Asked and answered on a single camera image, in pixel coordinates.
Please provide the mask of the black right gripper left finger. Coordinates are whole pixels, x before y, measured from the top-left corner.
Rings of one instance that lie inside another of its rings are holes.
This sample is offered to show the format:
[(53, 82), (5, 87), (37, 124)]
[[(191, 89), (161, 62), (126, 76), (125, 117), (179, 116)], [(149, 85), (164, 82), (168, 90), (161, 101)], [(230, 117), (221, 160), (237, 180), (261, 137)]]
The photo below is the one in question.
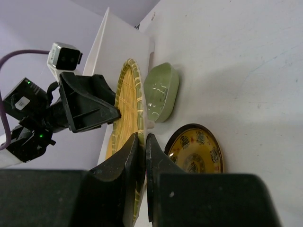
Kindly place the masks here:
[(130, 227), (139, 138), (90, 171), (5, 169), (0, 173), (3, 227)]

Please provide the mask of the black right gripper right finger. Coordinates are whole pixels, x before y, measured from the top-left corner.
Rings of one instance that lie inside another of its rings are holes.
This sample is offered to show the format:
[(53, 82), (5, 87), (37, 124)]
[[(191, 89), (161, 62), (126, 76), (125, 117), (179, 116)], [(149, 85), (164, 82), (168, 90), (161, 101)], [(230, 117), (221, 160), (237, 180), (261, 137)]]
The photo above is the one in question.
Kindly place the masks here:
[(279, 227), (263, 181), (251, 174), (190, 174), (146, 141), (148, 218), (155, 227)]

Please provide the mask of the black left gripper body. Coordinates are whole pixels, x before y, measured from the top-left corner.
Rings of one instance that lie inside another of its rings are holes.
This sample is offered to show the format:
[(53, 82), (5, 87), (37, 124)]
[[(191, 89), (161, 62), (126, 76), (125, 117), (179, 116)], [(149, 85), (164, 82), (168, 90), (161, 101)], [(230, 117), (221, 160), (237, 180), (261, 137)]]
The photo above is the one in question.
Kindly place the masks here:
[(5, 111), (19, 121), (11, 130), (12, 137), (17, 137), (22, 127), (30, 131), (46, 129), (53, 133), (69, 128), (59, 88), (59, 83), (53, 82), (44, 91), (28, 78), (23, 78), (6, 95), (3, 101)]

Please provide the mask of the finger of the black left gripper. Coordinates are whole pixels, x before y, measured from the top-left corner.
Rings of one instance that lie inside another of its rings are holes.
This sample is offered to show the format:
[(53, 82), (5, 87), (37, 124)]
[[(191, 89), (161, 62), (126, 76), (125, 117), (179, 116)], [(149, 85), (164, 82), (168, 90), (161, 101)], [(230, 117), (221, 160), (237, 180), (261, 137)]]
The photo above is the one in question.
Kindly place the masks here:
[(108, 109), (116, 110), (116, 94), (101, 74), (83, 76), (73, 72), (63, 72), (59, 75), (59, 87), (61, 99), (68, 107), (75, 106), (76, 98), (80, 97), (84, 98), (85, 103), (93, 101)]
[(111, 124), (120, 117), (119, 110), (111, 105), (79, 105), (71, 108), (69, 129), (74, 133), (90, 131), (101, 128), (103, 124)]

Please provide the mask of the round green-rimmed bamboo plate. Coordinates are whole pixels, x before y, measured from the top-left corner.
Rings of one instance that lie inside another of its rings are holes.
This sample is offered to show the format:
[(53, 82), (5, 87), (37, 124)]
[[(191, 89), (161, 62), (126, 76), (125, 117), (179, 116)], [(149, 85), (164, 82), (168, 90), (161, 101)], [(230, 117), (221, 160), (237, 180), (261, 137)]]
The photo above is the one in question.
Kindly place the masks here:
[(127, 209), (131, 213), (126, 215), (127, 225), (133, 227), (138, 219), (142, 203), (145, 178), (143, 149), (146, 140), (141, 72), (134, 59), (128, 59), (123, 64), (117, 83), (114, 107), (120, 111), (121, 118), (113, 123), (113, 130), (107, 145), (106, 159), (118, 152), (132, 134), (137, 133), (139, 140), (137, 170), (134, 175), (135, 189), (132, 196), (134, 206)]

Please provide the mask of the green square panda dish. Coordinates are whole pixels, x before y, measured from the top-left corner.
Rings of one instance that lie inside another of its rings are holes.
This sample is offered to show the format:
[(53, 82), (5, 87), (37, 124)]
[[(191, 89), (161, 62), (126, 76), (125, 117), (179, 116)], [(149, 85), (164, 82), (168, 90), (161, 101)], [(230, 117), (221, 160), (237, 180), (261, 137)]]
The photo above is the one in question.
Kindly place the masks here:
[(150, 121), (166, 121), (174, 108), (179, 87), (179, 75), (166, 62), (151, 69), (144, 81), (147, 116)]

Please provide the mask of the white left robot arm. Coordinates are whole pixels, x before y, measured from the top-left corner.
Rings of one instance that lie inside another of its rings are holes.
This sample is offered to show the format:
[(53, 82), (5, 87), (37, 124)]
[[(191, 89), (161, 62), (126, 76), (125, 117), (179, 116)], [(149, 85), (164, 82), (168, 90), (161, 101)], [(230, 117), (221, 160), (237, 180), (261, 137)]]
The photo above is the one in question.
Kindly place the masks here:
[(116, 94), (103, 75), (63, 72), (47, 91), (23, 78), (4, 98), (5, 112), (19, 121), (11, 142), (0, 153), (2, 168), (26, 163), (55, 145), (53, 134), (69, 129), (85, 132), (111, 124), (121, 117)]

